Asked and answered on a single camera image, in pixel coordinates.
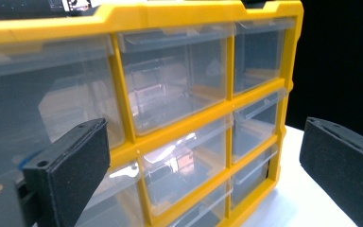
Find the drawer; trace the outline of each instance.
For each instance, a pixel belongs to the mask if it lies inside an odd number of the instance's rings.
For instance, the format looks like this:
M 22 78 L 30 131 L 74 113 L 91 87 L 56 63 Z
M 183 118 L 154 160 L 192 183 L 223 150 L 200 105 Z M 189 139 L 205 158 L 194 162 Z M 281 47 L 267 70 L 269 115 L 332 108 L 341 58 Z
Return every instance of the drawer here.
M 140 176 L 136 162 L 108 173 L 87 203 L 76 226 L 144 226 L 136 188 Z
M 150 209 L 159 216 L 225 168 L 229 117 L 158 148 L 142 158 Z
M 216 226 L 225 217 L 225 199 L 232 189 L 224 183 L 173 221 L 169 227 Z
M 244 200 L 268 175 L 268 162 L 277 153 L 274 145 L 232 176 L 232 209 Z
M 233 113 L 233 163 L 274 133 L 278 102 L 285 96 L 286 91 L 282 89 Z
M 225 99 L 226 38 L 232 35 L 232 24 L 118 34 L 137 135 Z
M 234 38 L 234 86 L 238 95 L 279 77 L 285 30 L 292 18 L 242 21 Z
M 0 175 L 88 120 L 123 143 L 110 55 L 107 36 L 0 45 Z

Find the yellow plastic frame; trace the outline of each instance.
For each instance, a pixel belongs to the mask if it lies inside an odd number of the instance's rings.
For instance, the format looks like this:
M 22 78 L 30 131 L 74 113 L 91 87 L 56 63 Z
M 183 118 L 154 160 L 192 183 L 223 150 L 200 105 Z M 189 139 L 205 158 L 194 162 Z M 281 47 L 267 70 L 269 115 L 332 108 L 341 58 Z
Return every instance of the yellow plastic frame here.
M 227 96 L 226 100 L 205 111 L 194 114 L 163 129 L 137 137 L 134 133 L 130 114 L 126 83 L 120 61 L 116 33 L 149 28 L 173 26 L 192 26 L 212 23 L 233 23 L 236 21 L 290 17 L 295 26 L 285 31 L 284 51 L 280 76 L 264 85 L 238 96 L 233 96 L 233 47 L 234 38 L 226 41 Z M 151 150 L 163 146 L 190 131 L 232 113 L 253 101 L 278 89 L 285 88 L 287 93 L 293 88 L 292 72 L 297 41 L 303 24 L 303 6 L 300 1 L 266 2 L 262 9 L 245 9 L 240 1 L 192 1 L 192 2 L 144 2 L 133 4 L 103 5 L 93 16 L 77 18 L 51 18 L 36 20 L 0 21 L 0 44 L 26 42 L 45 42 L 48 40 L 77 38 L 96 34 L 109 34 L 112 39 L 114 55 L 110 57 L 112 78 L 118 105 L 126 134 L 126 141 L 111 150 L 111 169 L 131 160 L 141 164 L 140 157 Z M 253 152 L 232 164 L 232 130 L 226 132 L 226 168 L 214 178 L 204 183 L 194 193 L 190 193 L 175 205 L 153 216 L 148 207 L 149 199 L 144 179 L 138 188 L 146 226 L 165 226 L 182 213 L 201 201 L 211 191 L 228 181 L 234 173 L 249 164 L 268 147 L 276 144 L 282 147 L 285 136 L 286 96 L 279 102 L 275 133 Z M 230 197 L 226 199 L 225 218 L 218 226 L 238 226 L 247 219 L 260 201 L 274 188 L 279 179 L 281 151 L 269 163 L 268 178 L 247 196 L 233 211 Z

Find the clear plastic drawer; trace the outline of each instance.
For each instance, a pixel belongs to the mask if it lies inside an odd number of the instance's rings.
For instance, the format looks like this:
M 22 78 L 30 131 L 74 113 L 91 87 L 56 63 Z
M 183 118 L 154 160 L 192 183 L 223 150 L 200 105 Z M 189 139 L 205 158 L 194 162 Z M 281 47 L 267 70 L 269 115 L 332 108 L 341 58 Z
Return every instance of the clear plastic drawer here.
M 221 118 L 143 157 L 150 209 L 155 216 L 224 169 L 228 119 Z
M 234 38 L 235 95 L 279 77 L 285 30 L 292 18 L 236 23 Z
M 144 135 L 225 99 L 232 25 L 118 35 L 135 131 Z
M 144 226 L 136 182 L 140 170 L 136 162 L 108 173 L 96 189 L 76 226 Z
M 219 186 L 169 227 L 216 226 L 225 217 L 225 199 L 232 193 L 232 189 L 228 190 L 227 186 L 227 183 Z
M 0 45 L 0 175 L 75 125 L 108 121 L 110 146 L 124 140 L 107 36 Z
M 274 133 L 277 105 L 285 96 L 286 91 L 282 89 L 233 113 L 233 163 Z
M 268 162 L 276 153 L 277 146 L 274 145 L 232 176 L 233 209 L 267 178 Z

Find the black background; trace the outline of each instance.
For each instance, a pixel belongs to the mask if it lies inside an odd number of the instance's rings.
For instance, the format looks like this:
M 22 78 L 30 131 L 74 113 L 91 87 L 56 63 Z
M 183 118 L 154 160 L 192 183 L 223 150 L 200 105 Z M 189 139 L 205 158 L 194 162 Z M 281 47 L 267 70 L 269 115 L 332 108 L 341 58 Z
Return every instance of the black background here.
M 286 124 L 307 116 L 363 135 L 363 1 L 302 1 L 304 19 Z

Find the white surface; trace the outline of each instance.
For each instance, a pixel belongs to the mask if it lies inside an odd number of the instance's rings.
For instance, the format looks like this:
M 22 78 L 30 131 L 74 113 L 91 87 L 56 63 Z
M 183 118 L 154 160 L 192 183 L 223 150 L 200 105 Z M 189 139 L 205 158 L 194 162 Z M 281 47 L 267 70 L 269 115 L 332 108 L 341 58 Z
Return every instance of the white surface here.
M 303 131 L 286 128 L 280 180 L 242 226 L 355 226 L 300 165 Z

